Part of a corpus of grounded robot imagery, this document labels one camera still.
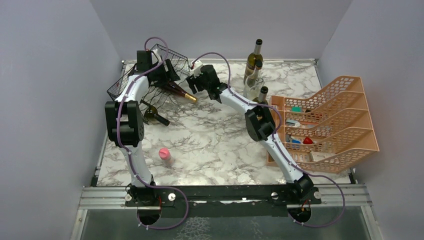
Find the dark green wine bottle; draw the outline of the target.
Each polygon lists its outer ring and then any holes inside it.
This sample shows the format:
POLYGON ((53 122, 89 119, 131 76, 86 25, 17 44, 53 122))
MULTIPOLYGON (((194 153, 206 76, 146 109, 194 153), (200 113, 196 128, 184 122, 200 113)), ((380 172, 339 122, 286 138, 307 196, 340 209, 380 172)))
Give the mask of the dark green wine bottle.
POLYGON ((252 101, 258 104, 268 105, 268 101, 267 101, 268 91, 269 89, 267 86, 262 86, 258 96, 255 97, 252 101))
POLYGON ((147 109, 144 112, 144 117, 148 120, 156 120, 165 126, 168 126, 170 124, 170 121, 164 118, 163 116, 161 116, 158 113, 157 108, 154 107, 153 105, 150 105, 147 107, 147 109))

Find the clear glass wine bottle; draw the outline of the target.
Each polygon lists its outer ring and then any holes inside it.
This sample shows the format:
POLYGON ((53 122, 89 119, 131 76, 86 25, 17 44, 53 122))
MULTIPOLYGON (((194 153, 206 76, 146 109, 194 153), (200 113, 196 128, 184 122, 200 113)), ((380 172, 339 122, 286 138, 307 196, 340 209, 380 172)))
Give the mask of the clear glass wine bottle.
POLYGON ((260 77, 260 71, 263 67, 263 61, 260 59, 255 60, 255 68, 251 75, 249 75, 244 82, 243 96, 248 100, 253 100, 258 97, 264 80, 260 77))

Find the amber bottle gold cap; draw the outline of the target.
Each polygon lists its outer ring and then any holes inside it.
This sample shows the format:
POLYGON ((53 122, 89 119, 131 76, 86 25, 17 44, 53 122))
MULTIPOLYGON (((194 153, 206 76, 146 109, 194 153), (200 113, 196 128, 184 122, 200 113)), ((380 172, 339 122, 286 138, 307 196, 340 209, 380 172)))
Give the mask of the amber bottle gold cap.
POLYGON ((187 100, 190 100, 193 103, 196 103, 198 99, 185 91, 182 87, 180 87, 176 82, 169 81, 167 84, 163 86, 163 88, 167 91, 169 91, 172 94, 178 95, 180 97, 184 97, 187 100))

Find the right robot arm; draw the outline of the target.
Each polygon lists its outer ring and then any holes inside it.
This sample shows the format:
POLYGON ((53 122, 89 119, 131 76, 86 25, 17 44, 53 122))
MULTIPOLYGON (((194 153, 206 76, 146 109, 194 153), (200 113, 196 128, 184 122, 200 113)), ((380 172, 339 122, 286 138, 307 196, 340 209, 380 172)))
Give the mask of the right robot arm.
POLYGON ((233 91, 229 85, 220 81, 211 64, 191 66, 186 80, 194 94, 205 90, 211 100, 216 100, 244 114, 250 138, 265 147, 281 169, 289 188, 289 199, 300 204, 308 198, 314 184, 284 147, 270 112, 273 109, 271 106, 250 101, 233 91))

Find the green wine bottle tan label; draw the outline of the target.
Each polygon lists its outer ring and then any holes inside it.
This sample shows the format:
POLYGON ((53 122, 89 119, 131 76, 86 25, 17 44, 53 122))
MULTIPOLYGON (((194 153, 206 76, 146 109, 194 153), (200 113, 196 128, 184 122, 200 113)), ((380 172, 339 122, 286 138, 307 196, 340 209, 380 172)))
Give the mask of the green wine bottle tan label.
POLYGON ((256 60, 263 60, 263 56, 261 54, 261 48, 262 48, 263 40, 257 39, 255 42, 254 50, 252 53, 250 53, 247 57, 246 66, 245 66, 245 72, 244 72, 244 80, 250 76, 255 69, 255 61, 256 60))

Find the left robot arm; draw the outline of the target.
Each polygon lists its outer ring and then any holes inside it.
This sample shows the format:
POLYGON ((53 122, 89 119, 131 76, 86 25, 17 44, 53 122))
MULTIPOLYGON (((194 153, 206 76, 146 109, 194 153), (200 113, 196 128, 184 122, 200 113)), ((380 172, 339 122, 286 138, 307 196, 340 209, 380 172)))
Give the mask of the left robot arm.
POLYGON ((131 186, 140 189, 138 199, 144 205, 152 205, 157 200, 158 189, 174 190, 170 186, 155 185, 142 149, 144 139, 144 117, 139 101, 147 93, 151 81, 148 75, 162 67, 165 60, 153 64, 151 50, 139 50, 135 73, 128 77, 122 93, 114 100, 105 103, 107 135, 123 153, 131 174, 131 186))

